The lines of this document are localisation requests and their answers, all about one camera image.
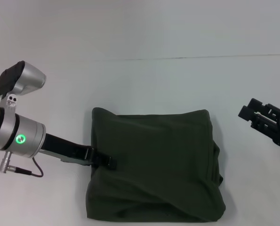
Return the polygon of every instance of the green led light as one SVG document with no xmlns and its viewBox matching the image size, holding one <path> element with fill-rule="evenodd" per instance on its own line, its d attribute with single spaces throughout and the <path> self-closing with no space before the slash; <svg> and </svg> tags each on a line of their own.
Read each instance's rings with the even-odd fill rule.
<svg viewBox="0 0 280 226">
<path fill-rule="evenodd" d="M 23 143 L 25 143 L 25 141 L 26 141 L 26 137 L 23 134 L 20 134 L 16 137 L 16 142 L 18 144 L 23 144 Z"/>
</svg>

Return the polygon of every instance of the white wall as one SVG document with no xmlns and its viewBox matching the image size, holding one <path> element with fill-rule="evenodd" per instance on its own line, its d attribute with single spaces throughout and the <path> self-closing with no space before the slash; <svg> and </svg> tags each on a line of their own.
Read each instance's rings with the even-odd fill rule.
<svg viewBox="0 0 280 226">
<path fill-rule="evenodd" d="M 227 206 L 210 225 L 280 226 L 280 147 L 237 116 L 253 97 L 280 107 L 280 0 L 0 0 L 0 74 L 20 60 L 48 80 L 17 112 L 73 142 L 90 144 L 95 106 L 208 109 Z M 86 218 L 89 167 L 36 159 L 43 178 L 0 174 L 0 226 L 110 224 Z"/>
</svg>

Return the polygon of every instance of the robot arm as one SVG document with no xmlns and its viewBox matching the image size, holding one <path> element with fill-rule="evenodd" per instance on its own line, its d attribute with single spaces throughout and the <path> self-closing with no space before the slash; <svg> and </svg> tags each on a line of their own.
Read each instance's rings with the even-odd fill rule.
<svg viewBox="0 0 280 226">
<path fill-rule="evenodd" d="M 46 76 L 21 61 L 0 76 L 0 150 L 5 151 L 0 172 L 13 171 L 11 154 L 33 158 L 38 152 L 81 165 L 104 165 L 111 170 L 116 160 L 91 146 L 78 145 L 46 133 L 44 124 L 15 113 L 17 95 L 25 95 L 43 87 Z"/>
<path fill-rule="evenodd" d="M 280 146 L 280 109 L 271 105 L 262 105 L 262 102 L 251 99 L 248 106 L 243 106 L 239 117 L 252 121 L 251 127 L 270 137 Z"/>
</svg>

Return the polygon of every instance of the green fabric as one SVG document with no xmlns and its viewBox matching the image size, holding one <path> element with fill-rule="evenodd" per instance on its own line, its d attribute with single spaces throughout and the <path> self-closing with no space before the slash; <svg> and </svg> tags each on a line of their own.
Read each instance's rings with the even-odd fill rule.
<svg viewBox="0 0 280 226">
<path fill-rule="evenodd" d="M 219 148 L 208 111 L 176 115 L 92 112 L 92 146 L 118 160 L 93 169 L 88 218 L 119 222 L 210 222 L 225 210 Z"/>
</svg>

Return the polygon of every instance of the cable connector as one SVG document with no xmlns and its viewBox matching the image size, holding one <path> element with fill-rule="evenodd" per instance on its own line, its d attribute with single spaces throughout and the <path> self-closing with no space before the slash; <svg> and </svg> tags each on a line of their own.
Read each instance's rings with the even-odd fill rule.
<svg viewBox="0 0 280 226">
<path fill-rule="evenodd" d="M 32 158 L 34 164 L 37 166 L 37 168 L 40 170 L 40 175 L 37 174 L 33 174 L 32 171 L 30 170 L 26 170 L 26 169 L 22 169 L 16 166 L 8 166 L 7 171 L 10 172 L 14 172 L 14 173 L 20 173 L 20 174 L 25 174 L 25 175 L 29 175 L 29 176 L 34 176 L 37 178 L 42 178 L 44 176 L 44 172 L 42 171 L 42 169 L 40 168 L 40 166 L 37 164 L 37 162 L 35 161 L 34 158 Z"/>
</svg>

